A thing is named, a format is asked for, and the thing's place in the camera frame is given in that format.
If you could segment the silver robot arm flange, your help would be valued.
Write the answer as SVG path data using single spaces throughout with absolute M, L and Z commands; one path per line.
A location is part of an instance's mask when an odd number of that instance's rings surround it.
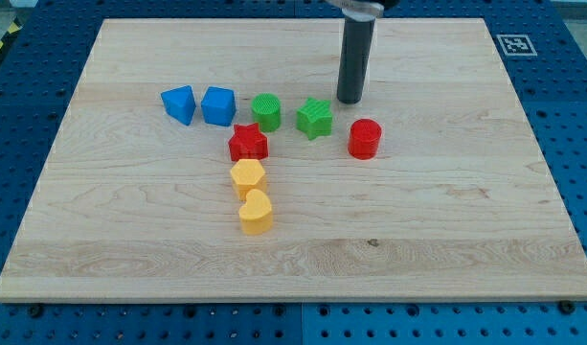
M 400 0 L 326 0 L 326 2 L 338 8 L 346 18 L 358 22 L 369 22 L 382 17 L 386 10 L 397 6 Z

